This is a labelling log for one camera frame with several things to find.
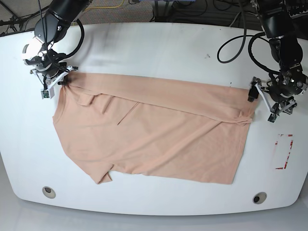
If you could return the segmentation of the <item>red tape rectangle marking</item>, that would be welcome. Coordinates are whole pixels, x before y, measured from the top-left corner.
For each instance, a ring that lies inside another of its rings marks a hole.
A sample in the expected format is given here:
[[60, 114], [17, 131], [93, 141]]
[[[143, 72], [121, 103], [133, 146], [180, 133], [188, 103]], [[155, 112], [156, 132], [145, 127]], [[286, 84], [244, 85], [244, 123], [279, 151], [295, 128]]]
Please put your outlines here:
[[279, 134], [275, 143], [272, 165], [276, 170], [286, 169], [294, 141], [293, 134]]

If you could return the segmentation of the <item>peach t-shirt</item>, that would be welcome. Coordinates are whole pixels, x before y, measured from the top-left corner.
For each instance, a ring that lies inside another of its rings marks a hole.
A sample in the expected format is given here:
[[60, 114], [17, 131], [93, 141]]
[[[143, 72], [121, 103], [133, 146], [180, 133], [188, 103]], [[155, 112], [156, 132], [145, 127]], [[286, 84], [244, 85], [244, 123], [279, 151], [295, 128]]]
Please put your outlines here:
[[53, 124], [97, 184], [110, 171], [231, 184], [257, 107], [247, 98], [239, 88], [73, 72]]

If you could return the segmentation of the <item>black tripod stand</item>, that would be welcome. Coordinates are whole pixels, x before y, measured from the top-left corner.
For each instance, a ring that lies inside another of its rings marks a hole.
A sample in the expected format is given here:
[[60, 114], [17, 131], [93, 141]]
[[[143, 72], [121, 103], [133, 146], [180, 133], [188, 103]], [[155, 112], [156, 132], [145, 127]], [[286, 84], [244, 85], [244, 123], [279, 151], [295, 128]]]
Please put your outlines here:
[[16, 34], [16, 33], [22, 33], [31, 31], [31, 29], [27, 30], [27, 25], [30, 22], [30, 20], [36, 18], [40, 15], [40, 13], [44, 13], [48, 10], [49, 5], [45, 6], [44, 8], [41, 8], [40, 11], [36, 11], [34, 13], [26, 14], [23, 16], [18, 16], [4, 1], [0, 1], [0, 8], [3, 8], [5, 11], [7, 11], [11, 17], [9, 20], [0, 20], [0, 26], [6, 27], [4, 31], [0, 32], [0, 36], [4, 37], [10, 34]]

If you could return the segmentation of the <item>white power strip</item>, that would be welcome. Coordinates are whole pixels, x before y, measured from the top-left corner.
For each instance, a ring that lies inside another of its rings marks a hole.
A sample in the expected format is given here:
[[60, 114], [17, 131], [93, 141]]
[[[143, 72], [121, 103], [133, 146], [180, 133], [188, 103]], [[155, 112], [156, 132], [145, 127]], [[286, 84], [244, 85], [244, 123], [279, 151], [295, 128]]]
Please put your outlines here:
[[292, 19], [308, 15], [308, 4], [294, 5], [287, 8]]

